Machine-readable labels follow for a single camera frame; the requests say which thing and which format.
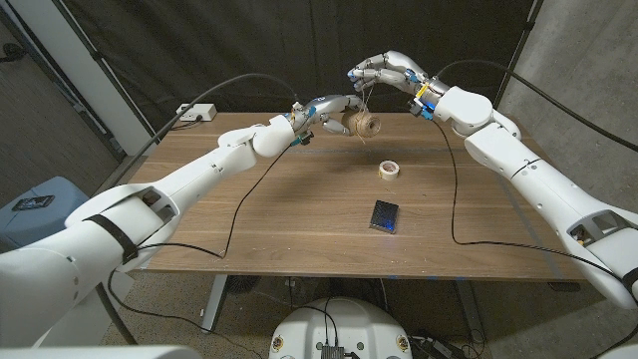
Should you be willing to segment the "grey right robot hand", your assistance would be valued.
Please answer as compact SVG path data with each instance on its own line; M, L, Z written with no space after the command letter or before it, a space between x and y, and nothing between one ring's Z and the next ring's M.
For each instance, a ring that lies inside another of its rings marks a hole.
M436 118L436 106L450 88L437 76L429 76L411 58L397 51L367 58L353 67L347 76L357 92L383 83L410 94L413 97L410 112L427 120Z

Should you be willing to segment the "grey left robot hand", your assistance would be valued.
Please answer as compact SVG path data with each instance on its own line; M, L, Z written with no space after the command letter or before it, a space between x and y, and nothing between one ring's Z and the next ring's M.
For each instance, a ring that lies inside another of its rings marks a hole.
M352 136L354 131L332 118L331 115L363 108L363 101L356 95L327 95L316 98L306 105L293 104L291 112L286 115L296 136L292 146L308 145L314 137L310 131L310 127L314 124L320 124L331 134Z

